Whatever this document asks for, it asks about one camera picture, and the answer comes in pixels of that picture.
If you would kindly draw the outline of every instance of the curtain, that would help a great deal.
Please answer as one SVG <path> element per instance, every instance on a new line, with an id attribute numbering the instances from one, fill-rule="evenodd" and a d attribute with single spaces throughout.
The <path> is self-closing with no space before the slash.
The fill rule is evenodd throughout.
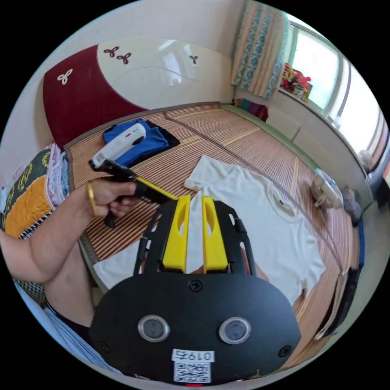
<path id="1" fill-rule="evenodd" d="M 284 70 L 289 21 L 283 11 L 247 0 L 231 83 L 266 99 L 276 96 Z"/>

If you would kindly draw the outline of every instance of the label sticker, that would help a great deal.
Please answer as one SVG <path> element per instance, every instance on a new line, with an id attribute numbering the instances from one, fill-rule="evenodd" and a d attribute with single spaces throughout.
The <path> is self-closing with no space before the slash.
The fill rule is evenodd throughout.
<path id="1" fill-rule="evenodd" d="M 210 363 L 179 363 L 174 362 L 175 382 L 181 383 L 210 383 L 211 364 Z"/>
<path id="2" fill-rule="evenodd" d="M 172 360 L 179 363 L 214 363 L 214 351 L 187 351 L 174 349 Z"/>

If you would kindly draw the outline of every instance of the hand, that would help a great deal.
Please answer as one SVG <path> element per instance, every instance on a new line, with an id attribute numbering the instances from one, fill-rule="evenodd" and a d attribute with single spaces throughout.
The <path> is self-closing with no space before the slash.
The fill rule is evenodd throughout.
<path id="1" fill-rule="evenodd" d="M 132 198 L 135 193 L 134 182 L 118 183 L 104 179 L 96 179 L 91 182 L 93 196 L 96 203 L 96 213 L 105 217 L 108 211 L 112 211 L 117 217 L 123 217 L 138 202 Z M 119 196 L 125 196 L 122 201 L 116 201 Z"/>
<path id="2" fill-rule="evenodd" d="M 247 274 L 249 275 L 250 274 L 249 261 L 248 261 L 248 257 L 247 257 L 247 253 L 246 253 L 245 249 L 241 248 L 241 253 L 242 253 L 243 258 L 244 258 L 245 270 L 246 270 Z M 265 280 L 266 282 L 269 282 L 267 275 L 260 269 L 260 267 L 256 263 L 255 263 L 255 268 L 256 268 L 257 277 Z M 200 266 L 198 269 L 196 269 L 195 271 L 193 271 L 191 273 L 194 275 L 203 274 L 204 273 L 203 266 Z"/>

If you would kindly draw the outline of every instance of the headboard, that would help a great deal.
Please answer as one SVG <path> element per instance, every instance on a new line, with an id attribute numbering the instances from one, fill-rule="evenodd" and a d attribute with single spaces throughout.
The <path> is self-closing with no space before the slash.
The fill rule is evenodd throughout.
<path id="1" fill-rule="evenodd" d="M 54 141 L 137 112 L 231 103 L 231 59 L 197 45 L 132 37 L 82 50 L 45 73 L 43 104 Z"/>

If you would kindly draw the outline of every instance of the blue shirt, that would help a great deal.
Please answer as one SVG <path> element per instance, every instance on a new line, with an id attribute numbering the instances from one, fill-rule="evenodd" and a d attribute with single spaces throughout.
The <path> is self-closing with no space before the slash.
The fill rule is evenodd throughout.
<path id="1" fill-rule="evenodd" d="M 122 156 L 116 159 L 118 164 L 124 165 L 125 167 L 129 166 L 133 161 L 142 156 L 147 156 L 152 152 L 157 152 L 169 146 L 168 141 L 163 137 L 159 129 L 157 127 L 150 128 L 146 121 L 142 119 L 136 119 L 131 122 L 121 123 L 114 126 L 111 130 L 103 133 L 104 143 L 109 143 L 119 134 L 123 133 L 125 130 L 135 125 L 136 123 L 139 123 L 145 127 L 146 137 L 138 145 L 133 146 L 125 154 L 122 154 Z"/>

